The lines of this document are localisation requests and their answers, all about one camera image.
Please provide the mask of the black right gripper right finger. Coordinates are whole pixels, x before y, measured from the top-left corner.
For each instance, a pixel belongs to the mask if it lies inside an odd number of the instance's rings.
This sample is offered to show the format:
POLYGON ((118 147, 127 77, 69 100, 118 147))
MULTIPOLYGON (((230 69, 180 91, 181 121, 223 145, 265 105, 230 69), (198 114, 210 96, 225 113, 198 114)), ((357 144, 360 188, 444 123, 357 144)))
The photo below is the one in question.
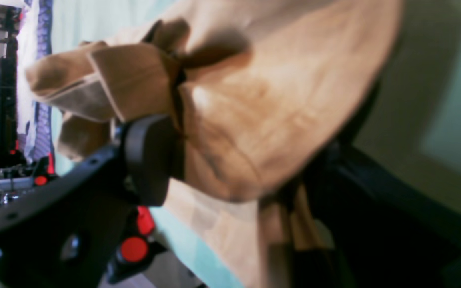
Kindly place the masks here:
POLYGON ((352 146, 333 143, 297 175, 309 220, 336 252, 296 252, 296 288, 461 288, 461 215, 424 196, 352 146))

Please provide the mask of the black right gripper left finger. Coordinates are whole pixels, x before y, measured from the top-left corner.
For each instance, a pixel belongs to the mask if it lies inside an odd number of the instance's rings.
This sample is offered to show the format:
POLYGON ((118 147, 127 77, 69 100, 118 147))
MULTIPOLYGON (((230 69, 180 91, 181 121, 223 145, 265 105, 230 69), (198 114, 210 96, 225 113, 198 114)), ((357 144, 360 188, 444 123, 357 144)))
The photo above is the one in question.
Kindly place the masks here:
POLYGON ((148 269, 165 247, 146 211, 165 202, 177 142, 169 116, 136 120, 68 174, 0 206, 0 287, 97 288, 148 269))

